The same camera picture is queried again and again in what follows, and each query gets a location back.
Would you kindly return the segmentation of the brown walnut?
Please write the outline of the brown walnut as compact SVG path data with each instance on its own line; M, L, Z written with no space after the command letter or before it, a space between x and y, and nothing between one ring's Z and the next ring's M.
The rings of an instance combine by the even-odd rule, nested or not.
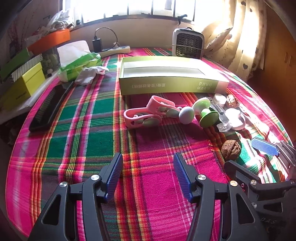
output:
M225 161L234 161L241 153L241 145L236 140L226 140L222 145L221 153Z
M225 104L227 108L237 108L239 106L237 99L232 94L227 95Z

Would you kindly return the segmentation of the white round jar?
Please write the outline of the white round jar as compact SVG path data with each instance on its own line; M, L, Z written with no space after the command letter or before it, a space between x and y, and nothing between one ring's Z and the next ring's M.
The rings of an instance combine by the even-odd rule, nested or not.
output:
M215 93L213 100L223 108L224 105L226 104L227 98L222 94Z

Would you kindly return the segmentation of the black hairbrush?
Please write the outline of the black hairbrush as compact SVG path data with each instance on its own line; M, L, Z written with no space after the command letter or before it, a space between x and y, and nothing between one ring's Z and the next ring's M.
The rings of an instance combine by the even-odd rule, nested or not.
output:
M50 91L30 123L31 133L47 131L51 127L62 102L73 86L74 82L71 81L59 84Z

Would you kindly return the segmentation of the white power strip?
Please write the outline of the white power strip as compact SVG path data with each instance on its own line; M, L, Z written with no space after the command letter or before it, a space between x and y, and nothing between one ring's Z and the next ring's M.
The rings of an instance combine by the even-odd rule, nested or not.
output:
M129 54L130 53L130 46L121 46L117 48L112 48L103 52L99 52L101 58L108 57L114 54Z

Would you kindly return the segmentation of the crumpled white tissue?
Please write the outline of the crumpled white tissue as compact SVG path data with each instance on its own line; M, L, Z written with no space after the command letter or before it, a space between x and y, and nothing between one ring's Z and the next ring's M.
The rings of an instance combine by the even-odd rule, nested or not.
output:
M75 79L74 83L82 86L89 85L93 82L96 75L105 75L107 71L109 71L109 69L104 66L84 68Z

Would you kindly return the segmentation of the plaid bedspread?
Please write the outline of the plaid bedspread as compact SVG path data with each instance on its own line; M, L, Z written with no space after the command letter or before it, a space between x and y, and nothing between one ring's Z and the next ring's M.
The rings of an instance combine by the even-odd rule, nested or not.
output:
M290 137L268 105L235 74L205 59L229 79L227 93L235 96L248 116L243 130L220 133L214 126L201 128L198 120L182 125L174 118L152 128L130 130L124 111L146 106L150 95L121 95L121 60L121 55L105 58L105 75L70 90L47 132L29 131L44 98L31 109L16 139L6 177L8 218L21 234L30 234L60 182L83 182L117 152L123 156L122 175L114 198L103 206L112 240L186 239L195 207L183 196L174 172L176 152L199 173L226 183L220 148L227 139L234 139L242 144L239 163L263 183L286 179L278 160L260 156L252 149L251 139L290 142Z

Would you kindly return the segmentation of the grey mini fan heater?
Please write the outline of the grey mini fan heater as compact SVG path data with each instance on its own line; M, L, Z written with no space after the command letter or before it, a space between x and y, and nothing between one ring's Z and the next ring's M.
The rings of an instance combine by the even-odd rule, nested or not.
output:
M204 35L192 30L190 27L177 28L172 37L172 55L202 59L204 52Z

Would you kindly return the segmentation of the green white cardboard box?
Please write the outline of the green white cardboard box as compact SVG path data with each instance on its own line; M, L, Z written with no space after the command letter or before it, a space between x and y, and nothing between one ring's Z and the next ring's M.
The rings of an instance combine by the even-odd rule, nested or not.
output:
M223 93L228 84L228 78L205 61L175 56L126 57L119 73L122 95Z

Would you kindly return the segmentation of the cream heart curtain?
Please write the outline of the cream heart curtain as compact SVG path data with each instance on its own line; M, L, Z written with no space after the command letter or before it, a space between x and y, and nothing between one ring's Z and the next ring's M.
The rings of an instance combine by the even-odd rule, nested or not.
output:
M204 54L241 80L264 68L265 1L205 1Z

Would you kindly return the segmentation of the white egg-shaped case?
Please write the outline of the white egg-shaped case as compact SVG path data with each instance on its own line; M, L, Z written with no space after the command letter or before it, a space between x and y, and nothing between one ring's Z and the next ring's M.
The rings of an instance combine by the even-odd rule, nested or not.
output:
M243 115L241 115L241 111L235 108L229 108L225 111L225 115L227 119L230 121L232 129L234 131L240 131L244 129L246 120Z

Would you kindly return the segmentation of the dark green box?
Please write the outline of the dark green box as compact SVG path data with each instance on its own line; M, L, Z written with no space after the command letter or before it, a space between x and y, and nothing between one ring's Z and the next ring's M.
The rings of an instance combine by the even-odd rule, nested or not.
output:
M27 48L20 51L1 69L1 80L6 79L14 70L25 64L29 59L30 54Z

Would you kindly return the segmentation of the orange box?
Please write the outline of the orange box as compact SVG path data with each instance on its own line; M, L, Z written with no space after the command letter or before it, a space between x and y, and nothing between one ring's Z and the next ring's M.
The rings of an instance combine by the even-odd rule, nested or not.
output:
M28 51L32 52L34 55L39 55L69 40L70 40L70 30L69 29L59 30L42 37L37 42L30 45L28 47Z

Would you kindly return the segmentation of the plastic bags on shelf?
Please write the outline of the plastic bags on shelf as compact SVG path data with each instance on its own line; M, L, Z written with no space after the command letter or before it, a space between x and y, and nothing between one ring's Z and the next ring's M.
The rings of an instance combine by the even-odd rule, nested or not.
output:
M39 27L36 32L34 32L30 37L25 38L26 47L34 44L42 37L56 31L73 29L74 28L74 18L70 10L61 10L56 13L48 22L46 26Z

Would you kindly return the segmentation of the yellow-green box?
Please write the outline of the yellow-green box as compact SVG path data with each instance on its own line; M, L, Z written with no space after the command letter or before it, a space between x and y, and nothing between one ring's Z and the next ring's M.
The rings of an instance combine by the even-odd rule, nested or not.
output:
M18 80L1 97L1 109L11 110L29 99L45 81L42 65L39 62Z

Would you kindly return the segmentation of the grey ball massager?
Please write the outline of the grey ball massager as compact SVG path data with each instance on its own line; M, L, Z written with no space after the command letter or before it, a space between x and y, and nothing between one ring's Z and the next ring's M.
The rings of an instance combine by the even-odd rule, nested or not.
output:
M179 112L179 121L184 125L188 125L195 117L195 113L192 107L186 106Z

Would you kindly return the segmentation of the green white spool massager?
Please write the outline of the green white spool massager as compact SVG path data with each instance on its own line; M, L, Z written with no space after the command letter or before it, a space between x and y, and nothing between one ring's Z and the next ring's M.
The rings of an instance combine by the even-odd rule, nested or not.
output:
M211 110L210 106L211 102L206 97L198 99L192 106L194 113L201 117L199 124L202 128L208 128L214 125L219 118L219 113Z

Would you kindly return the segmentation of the striped box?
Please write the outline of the striped box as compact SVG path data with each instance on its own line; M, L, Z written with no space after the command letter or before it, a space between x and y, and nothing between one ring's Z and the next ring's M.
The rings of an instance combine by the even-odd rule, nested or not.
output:
M38 63L41 63L43 60L42 54L39 54L35 56L34 58L30 59L27 61L25 64L20 66L18 69L16 69L12 74L11 74L11 79L13 82L16 82L18 78L20 78L23 74L25 74L27 71L29 71L31 68L33 68L35 65Z

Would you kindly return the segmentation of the green tissue pack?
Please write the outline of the green tissue pack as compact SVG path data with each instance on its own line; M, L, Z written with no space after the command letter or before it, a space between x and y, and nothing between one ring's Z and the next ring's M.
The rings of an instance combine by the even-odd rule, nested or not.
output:
M102 65L100 54L90 52L85 40L65 44L57 51L60 58L58 78L62 82L75 80L84 68Z

